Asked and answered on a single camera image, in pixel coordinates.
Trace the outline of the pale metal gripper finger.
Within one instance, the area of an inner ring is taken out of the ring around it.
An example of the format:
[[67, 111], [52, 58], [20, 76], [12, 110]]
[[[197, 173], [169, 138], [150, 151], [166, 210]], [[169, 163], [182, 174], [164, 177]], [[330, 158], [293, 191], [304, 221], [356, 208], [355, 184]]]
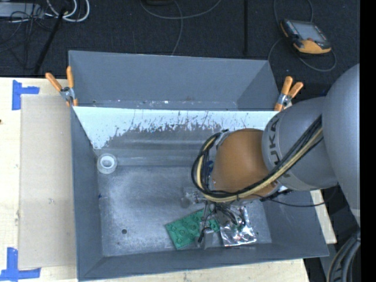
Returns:
[[210, 228], [204, 228], [202, 238], [202, 248], [209, 249], [221, 246], [220, 233]]

